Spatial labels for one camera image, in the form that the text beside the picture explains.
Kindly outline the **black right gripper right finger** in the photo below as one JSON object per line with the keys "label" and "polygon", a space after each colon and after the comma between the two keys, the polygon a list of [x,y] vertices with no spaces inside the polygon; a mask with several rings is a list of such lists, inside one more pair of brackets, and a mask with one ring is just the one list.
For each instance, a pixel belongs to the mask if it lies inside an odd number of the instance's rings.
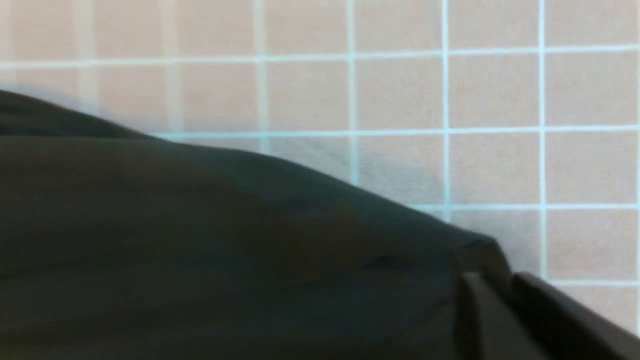
{"label": "black right gripper right finger", "polygon": [[512,278],[515,309],[553,360],[638,360],[639,337],[526,272]]}

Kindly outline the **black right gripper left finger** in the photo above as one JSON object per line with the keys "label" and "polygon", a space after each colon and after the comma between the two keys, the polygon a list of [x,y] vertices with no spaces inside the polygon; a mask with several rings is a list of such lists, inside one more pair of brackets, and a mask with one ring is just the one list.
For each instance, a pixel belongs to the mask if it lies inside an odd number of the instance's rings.
{"label": "black right gripper left finger", "polygon": [[479,274],[464,273],[455,295],[457,360],[546,360],[507,301]]}

